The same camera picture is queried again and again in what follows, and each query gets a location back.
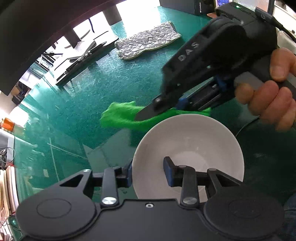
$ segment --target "orange object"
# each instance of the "orange object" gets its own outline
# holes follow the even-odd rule
[[[210,17],[210,18],[216,18],[217,17],[215,12],[208,13],[207,16]]]
[[[12,131],[14,126],[15,126],[14,122],[12,122],[10,119],[8,119],[8,118],[4,119],[3,124],[2,124],[2,127],[4,129]]]

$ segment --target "speaker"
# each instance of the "speaker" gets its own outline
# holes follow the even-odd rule
[[[191,13],[205,15],[215,11],[214,0],[159,0],[162,7]]]

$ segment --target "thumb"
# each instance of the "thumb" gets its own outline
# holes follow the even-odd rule
[[[271,77],[277,82],[282,82],[290,72],[296,74],[296,56],[286,48],[273,51],[270,61]]]

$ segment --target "green rag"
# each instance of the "green rag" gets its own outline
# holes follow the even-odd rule
[[[200,114],[210,116],[211,108],[204,111],[184,111],[177,110],[175,108],[169,109],[168,111],[152,117],[148,120],[135,121],[136,114],[142,110],[143,106],[136,106],[136,102],[132,101],[129,103],[117,103],[113,102],[106,111],[102,113],[100,122],[101,127],[116,127],[116,128],[128,128],[138,131],[148,131],[159,122],[181,114]]]

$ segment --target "hand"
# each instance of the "hand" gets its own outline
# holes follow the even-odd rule
[[[289,72],[296,76],[296,56],[288,49],[276,49],[271,55],[271,77],[282,82]],[[264,123],[274,124],[277,131],[287,131],[295,120],[296,103],[291,91],[287,87],[279,89],[276,82],[269,80],[257,91],[249,84],[240,84],[235,97],[240,103],[248,104],[250,112],[259,115]]]

